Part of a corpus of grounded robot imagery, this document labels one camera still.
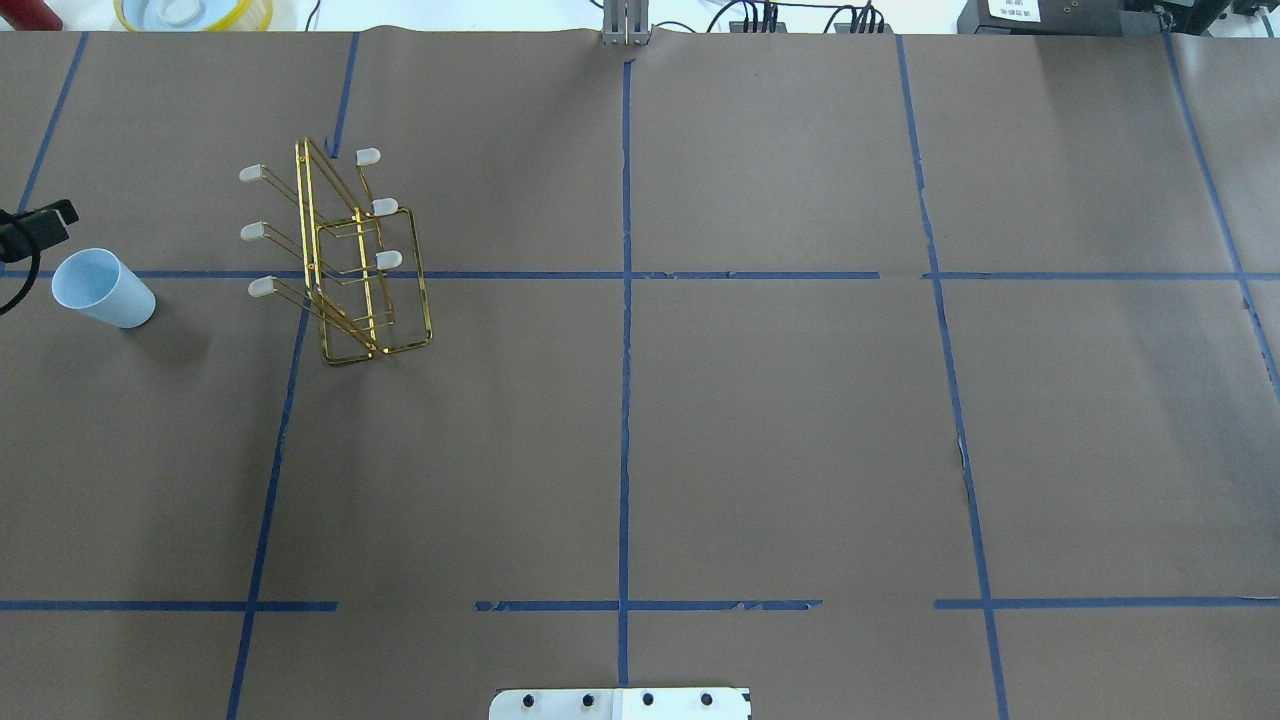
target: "metal bracket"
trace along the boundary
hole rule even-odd
[[[605,45],[649,45],[649,0],[602,0]]]
[[[502,691],[489,720],[750,720],[746,688]]]

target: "cup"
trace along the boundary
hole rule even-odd
[[[81,250],[54,270],[54,300],[118,328],[136,328],[156,310],[156,296],[110,250]]]

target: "white label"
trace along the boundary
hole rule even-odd
[[[987,10],[1006,20],[1039,22],[1039,0],[987,0]]]

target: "blue painter's tape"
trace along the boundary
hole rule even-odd
[[[388,273],[393,278],[416,278],[412,270],[396,270]],[[622,273],[591,272],[591,270],[428,270],[422,273],[428,279],[452,281],[621,281]]]
[[[1204,188],[1208,191],[1213,214],[1217,217],[1219,228],[1222,231],[1222,242],[1226,243],[1226,252],[1231,256],[1231,268],[1235,270],[1235,275],[1240,283],[1240,295],[1247,306],[1245,311],[1249,315],[1249,323],[1253,325],[1253,336],[1258,341],[1258,350],[1262,352],[1262,363],[1267,369],[1271,392],[1276,396],[1276,401],[1280,402],[1280,374],[1276,373],[1275,355],[1271,354],[1267,332],[1262,327],[1262,319],[1258,316],[1258,306],[1253,301],[1253,291],[1249,290],[1249,281],[1244,273],[1244,266],[1240,264],[1240,254],[1236,251],[1231,225],[1226,222],[1226,213],[1222,210],[1222,200],[1217,193],[1217,183],[1213,182],[1213,173],[1208,169],[1208,160],[1204,158],[1204,149],[1201,146],[1199,132],[1196,129],[1196,119],[1192,117],[1190,105],[1187,104],[1187,92],[1183,90],[1183,76],[1178,69],[1178,56],[1174,53],[1174,41],[1170,33],[1165,33],[1164,40],[1165,56],[1169,59],[1169,73],[1174,81],[1174,92],[1178,96],[1178,108],[1181,110],[1183,124],[1187,126],[1187,136],[1192,141],[1196,163],[1199,164],[1201,176],[1204,178]]]
[[[337,159],[342,147],[342,129],[347,124],[347,101],[351,100],[351,78],[356,74],[356,51],[360,49],[360,33],[351,33],[351,49],[347,50],[347,77],[342,81],[342,100],[338,101],[338,122],[333,126],[333,147],[328,147],[329,158]]]
[[[476,612],[617,612],[616,600],[500,600],[477,602]]]
[[[635,273],[637,281],[878,281],[874,272],[739,272],[739,270],[681,270],[663,273],[648,270]]]
[[[337,612],[338,603],[333,601],[273,601],[253,606],[257,612]]]
[[[67,104],[67,96],[70,95],[72,82],[76,79],[76,70],[79,69],[79,61],[84,56],[84,46],[87,44],[88,33],[82,32],[79,42],[76,44],[76,54],[72,55],[72,64],[67,68],[67,77],[63,78],[63,90],[58,94],[58,101],[54,102],[54,111],[49,115],[49,124],[45,126],[45,137],[40,141],[36,161],[31,165],[31,174],[27,176],[26,187],[22,188],[22,200],[18,201],[19,213],[26,211],[27,204],[31,202],[31,193],[36,190],[36,179],[40,178],[40,168],[45,165],[49,143],[54,140],[54,129],[58,127],[58,119],[63,117],[63,105]]]
[[[0,600],[0,612],[244,612],[223,600]],[[337,612],[337,602],[260,602],[259,612]]]
[[[243,612],[238,601],[0,600],[3,612]]]
[[[275,275],[280,279],[287,281],[300,281],[302,279],[302,270],[133,270],[133,274],[140,278],[147,279],[164,279],[164,281],[184,281],[184,279],[197,279],[197,281],[237,281],[237,279],[257,279],[262,275]],[[0,277],[27,277],[27,272],[8,270],[0,273]],[[37,275],[42,279],[49,279],[54,277],[54,270],[40,270]]]
[[[280,468],[284,464],[284,439],[293,414],[293,395],[298,382],[298,363],[302,357],[302,341],[307,334],[307,320],[311,314],[301,310],[298,332],[293,338],[293,357],[289,363],[289,379],[284,388],[284,407],[280,410],[280,428],[275,434],[275,454],[271,459],[271,477],[266,483],[266,501],[262,503],[262,523],[257,532],[257,550],[253,553],[253,570],[248,583],[248,602],[244,610],[244,623],[241,625],[241,643],[236,653],[236,670],[232,673],[232,691],[227,701],[227,720],[236,720],[239,712],[241,688],[244,685],[244,667],[248,664],[250,642],[253,638],[253,615],[262,588],[262,568],[266,564],[266,547],[271,537],[271,518],[275,514],[275,496],[280,484]]]
[[[721,612],[760,610],[765,612],[804,612],[822,606],[820,600],[631,600],[636,612]],[[476,612],[616,612],[616,600],[500,600],[475,603]]]
[[[631,63],[622,63],[622,416],[618,452],[618,687],[627,669],[631,600]]]
[[[1235,273],[925,273],[927,281],[1235,281]]]
[[[1271,607],[1280,597],[1012,597],[992,600],[947,598],[933,602],[937,610],[1105,610],[1158,607]]]
[[[965,492],[969,495],[969,534],[973,539],[974,562],[978,568],[978,588],[983,600],[991,598],[991,580],[987,575],[987,551],[982,539],[982,519],[978,514],[978,493],[973,484],[973,464],[969,459],[969,439],[965,433],[964,409],[960,404],[960,384],[956,380],[955,352],[951,348],[951,329],[947,327],[946,299],[942,293],[942,281],[938,279],[938,249],[933,238],[933,222],[929,208],[924,202],[924,161],[920,156],[920,137],[915,126],[915,104],[911,100],[911,79],[906,67],[906,46],[902,36],[895,36],[897,42],[897,65],[902,81],[902,102],[906,106],[906,128],[911,140],[911,160],[915,167],[915,187],[920,196],[920,222],[924,237],[928,240],[929,272],[933,274],[933,302],[938,314],[938,332],[942,336],[942,355],[947,369],[947,386],[951,391],[951,415],[955,420],[956,439],[960,446],[960,464],[964,473]],[[991,676],[996,691],[996,711],[1000,720],[1009,720],[1009,700],[1005,693],[1005,670],[1000,657],[1000,638],[996,633],[996,614],[983,611],[987,626],[987,653],[991,659]]]
[[[767,612],[804,612],[822,606],[820,600],[632,600],[631,610],[648,612],[723,612],[727,610],[762,610]]]

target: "gold wire rack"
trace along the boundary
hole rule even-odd
[[[424,347],[431,342],[431,310],[426,301],[426,278],[422,274],[422,251],[417,241],[417,223],[413,211],[392,197],[375,199],[369,190],[365,168],[381,160],[375,147],[356,152],[356,176],[364,190],[357,197],[342,179],[328,155],[315,141],[305,137],[294,143],[296,187],[285,183],[275,172],[262,164],[241,170],[241,182],[265,182],[298,209],[301,240],[294,241],[275,225],[260,220],[241,229],[246,241],[270,240],[302,263],[302,286],[294,286],[275,275],[255,279],[248,284],[253,297],[278,295],[321,320],[320,348],[329,365],[349,365],[371,360],[379,355],[403,352]],[[388,328],[396,324],[396,305],[388,281],[390,272],[404,261],[404,254],[388,247],[388,233],[383,223],[403,215],[408,220],[408,238],[413,255],[412,277],[417,279],[417,297],[422,307],[422,333],[399,345],[385,342]],[[344,251],[357,259],[358,265],[338,269],[330,260]],[[360,310],[347,310],[338,295]],[[355,355],[335,355],[330,329],[349,336],[361,351]]]

